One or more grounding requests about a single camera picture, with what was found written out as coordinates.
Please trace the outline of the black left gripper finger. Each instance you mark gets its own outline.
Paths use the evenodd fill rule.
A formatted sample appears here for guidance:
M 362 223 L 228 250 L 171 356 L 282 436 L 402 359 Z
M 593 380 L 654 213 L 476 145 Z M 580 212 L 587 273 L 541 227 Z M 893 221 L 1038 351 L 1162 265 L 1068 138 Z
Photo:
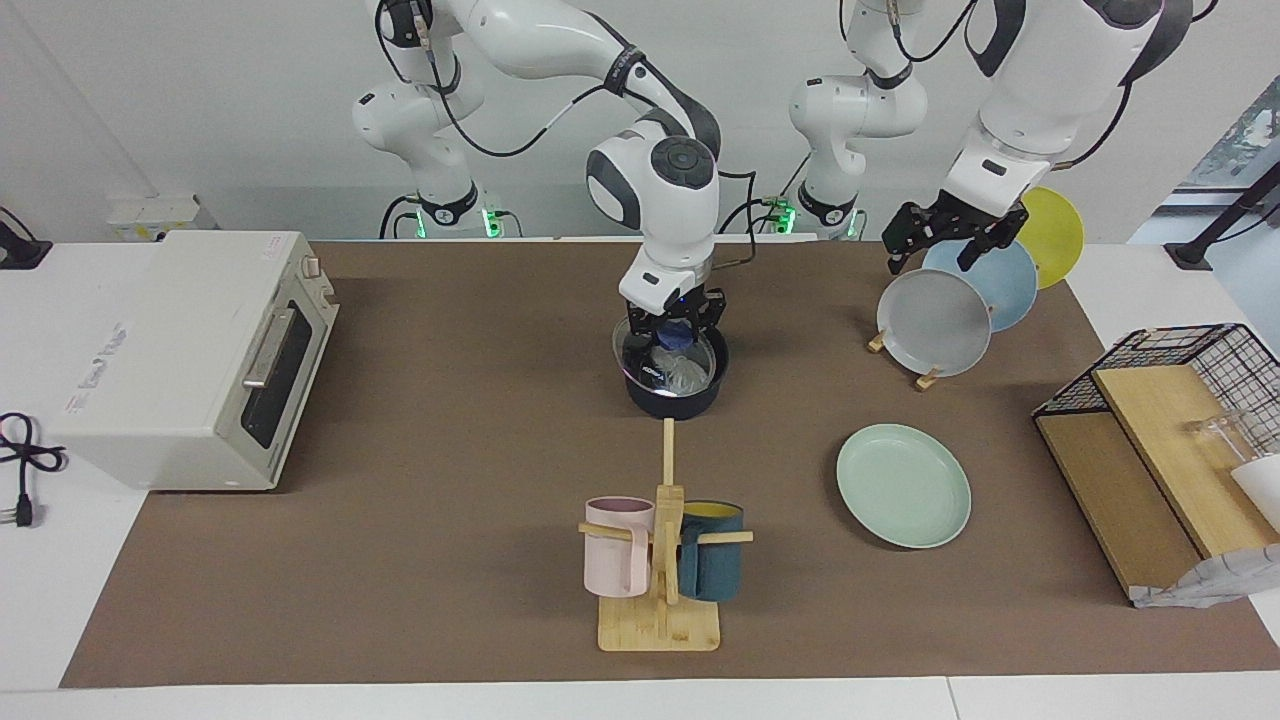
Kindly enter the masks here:
M 957 256 L 960 270 L 969 272 L 983 255 L 995 249 L 1007 249 L 1028 218 L 1028 215 L 1006 215 L 989 228 L 978 229 Z
M 905 202 L 886 225 L 887 268 L 891 274 L 900 274 L 908 259 L 927 250 L 940 240 L 934 228 L 933 208 L 923 208 L 915 202 Z

